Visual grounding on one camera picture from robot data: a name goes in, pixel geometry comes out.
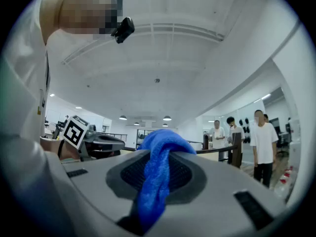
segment white t-shirt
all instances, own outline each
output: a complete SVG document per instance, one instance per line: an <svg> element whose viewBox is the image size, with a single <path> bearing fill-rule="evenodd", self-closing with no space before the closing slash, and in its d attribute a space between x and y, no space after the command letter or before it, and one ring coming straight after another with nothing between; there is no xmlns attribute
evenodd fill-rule
<svg viewBox="0 0 316 237"><path fill-rule="evenodd" d="M242 129L241 126L236 126L236 128L234 128L233 126L230 128L229 131L229 137L231 137L231 139L233 139L233 133L241 133L241 139L244 140L245 139L245 133ZM241 142L241 153L243 152L243 142Z"/></svg>
<svg viewBox="0 0 316 237"><path fill-rule="evenodd" d="M258 164L273 162L272 143L277 140L278 136L272 124L265 123L261 127L253 126L250 145L257 148Z"/></svg>
<svg viewBox="0 0 316 237"><path fill-rule="evenodd" d="M44 116L50 76L40 29L40 3L33 0L14 24L0 62L5 109L0 131L32 141L44 135Z"/></svg>
<svg viewBox="0 0 316 237"><path fill-rule="evenodd" d="M215 139L216 137L225 136L225 131L221 126L218 129L215 129L215 127L212 127L209 131L209 134L212 135L213 148L223 148L224 147L224 139L222 139L222 140Z"/></svg>

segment blue cloth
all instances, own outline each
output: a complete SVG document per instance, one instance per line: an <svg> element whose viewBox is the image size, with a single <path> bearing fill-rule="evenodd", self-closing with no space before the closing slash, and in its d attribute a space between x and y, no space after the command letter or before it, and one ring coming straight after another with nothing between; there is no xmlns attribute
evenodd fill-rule
<svg viewBox="0 0 316 237"><path fill-rule="evenodd" d="M180 135L166 129L151 132L138 149L151 151L145 166L145 182L137 200L140 223L146 232L163 213L169 195L169 152L196 152Z"/></svg>

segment ceiling light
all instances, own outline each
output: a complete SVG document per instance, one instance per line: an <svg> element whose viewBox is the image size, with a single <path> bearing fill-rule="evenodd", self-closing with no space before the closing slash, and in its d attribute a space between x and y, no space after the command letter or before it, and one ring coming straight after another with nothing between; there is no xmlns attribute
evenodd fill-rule
<svg viewBox="0 0 316 237"><path fill-rule="evenodd" d="M170 120L171 120L171 117L170 117L170 116L165 116L165 117L163 118L163 120L164 120L164 121L170 121Z"/></svg>
<svg viewBox="0 0 316 237"><path fill-rule="evenodd" d="M268 95L265 95L264 97L262 97L261 99L264 100L264 99L266 99L266 98L268 98L270 96L271 96L271 94L268 94Z"/></svg>

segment black pants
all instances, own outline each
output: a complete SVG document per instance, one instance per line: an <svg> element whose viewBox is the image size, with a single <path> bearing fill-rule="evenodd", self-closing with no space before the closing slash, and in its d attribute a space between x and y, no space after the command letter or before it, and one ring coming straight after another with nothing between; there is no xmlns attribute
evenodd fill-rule
<svg viewBox="0 0 316 237"><path fill-rule="evenodd" d="M272 175L272 165L273 163L266 164L258 164L258 167L255 167L253 172L254 179L261 181L261 177L263 178L263 185L269 187L270 179Z"/></svg>
<svg viewBox="0 0 316 237"><path fill-rule="evenodd" d="M242 153L241 153L239 165L241 165L241 161L242 161ZM228 151L228 161L227 161L227 163L228 164L232 164L232 162L233 162L233 153L232 153L232 151L230 151L230 152Z"/></svg>

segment white ceiling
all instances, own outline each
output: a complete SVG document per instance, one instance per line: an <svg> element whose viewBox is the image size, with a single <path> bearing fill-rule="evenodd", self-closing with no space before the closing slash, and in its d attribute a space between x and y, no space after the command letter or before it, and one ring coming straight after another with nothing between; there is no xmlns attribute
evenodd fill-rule
<svg viewBox="0 0 316 237"><path fill-rule="evenodd" d="M174 127L192 82L243 9L240 1L123 0L136 28L123 44L57 31L47 45L50 91L110 119L126 115L130 123L151 117L159 127L170 115Z"/></svg>

